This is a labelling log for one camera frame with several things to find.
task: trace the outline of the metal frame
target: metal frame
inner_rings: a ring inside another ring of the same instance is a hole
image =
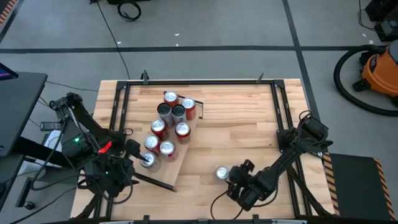
[[[121,113],[121,119],[120,119],[120,124],[119,124],[119,131],[124,131],[124,123],[126,121],[126,116],[127,116],[127,105],[129,101],[129,92],[130,92],[130,87],[132,86],[143,86],[143,85],[270,85],[271,86],[271,92],[272,92],[272,99],[274,101],[274,106],[275,106],[275,115],[277,118],[277,123],[278,123],[278,129],[283,130],[283,121],[282,121],[282,115],[280,113],[280,107],[279,107],[279,101],[278,101],[278,96],[277,96],[277,88],[280,88],[281,94],[282,94],[282,100],[284,102],[284,109],[286,113],[286,118],[287,118],[287,123],[288,127],[291,128],[293,127],[293,121],[292,121],[292,116],[290,113],[290,108],[289,108],[289,103],[287,101],[287,95],[286,95],[286,90],[285,90],[285,84],[283,80],[261,80],[261,79],[243,79],[243,80],[136,80],[136,81],[118,81],[116,84],[116,92],[114,96],[114,101],[113,101],[113,108],[112,108],[112,114],[111,114],[111,121],[109,123],[109,129],[114,130],[115,122],[116,122],[116,117],[118,113],[118,106],[119,106],[119,99],[120,99],[120,94],[121,90],[125,89],[124,92],[124,98],[123,98],[123,107],[122,107],[122,113]],[[304,174],[303,174],[303,169],[302,169],[302,164],[300,159],[296,161],[297,165],[297,172],[298,176],[305,181]],[[158,185],[159,187],[166,188],[168,190],[175,190],[173,186],[163,183],[158,180],[151,179],[150,177],[146,177],[142,174],[137,174],[135,175],[137,178],[148,181],[152,184]],[[299,202],[297,200],[297,193],[295,190],[295,183],[293,179],[288,175],[289,177],[289,189],[290,189],[290,196],[292,199],[292,205],[293,205],[293,210],[294,210],[294,215],[295,217],[300,215],[300,209],[299,209]],[[307,215],[311,215],[311,207],[309,205],[308,200],[306,197],[303,195],[304,202],[305,202],[305,210]],[[112,205],[108,202],[106,206],[106,216],[110,217],[112,214]],[[271,220],[260,220],[258,219],[258,216],[253,216],[253,220],[233,220],[233,222],[236,223],[253,223],[254,220],[257,220],[258,223],[269,223]],[[189,223],[190,220],[168,220],[168,223]],[[141,223],[141,221],[135,220],[134,223]],[[193,223],[201,223],[201,220],[192,220]],[[217,221],[208,221],[208,220],[202,220],[203,223],[223,223],[223,222],[228,222],[230,223],[231,220],[217,220]]]

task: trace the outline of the orange vacuum cleaner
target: orange vacuum cleaner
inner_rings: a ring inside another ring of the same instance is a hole
[[[340,80],[340,71],[344,63],[358,52],[362,53],[359,61],[364,65],[362,79],[353,84],[356,91],[374,90],[391,97],[393,104],[398,106],[398,40],[390,46],[378,47],[362,45],[345,53],[337,62],[333,79],[340,94],[354,105],[384,116],[398,116],[398,110],[385,110],[371,106],[348,93]]]

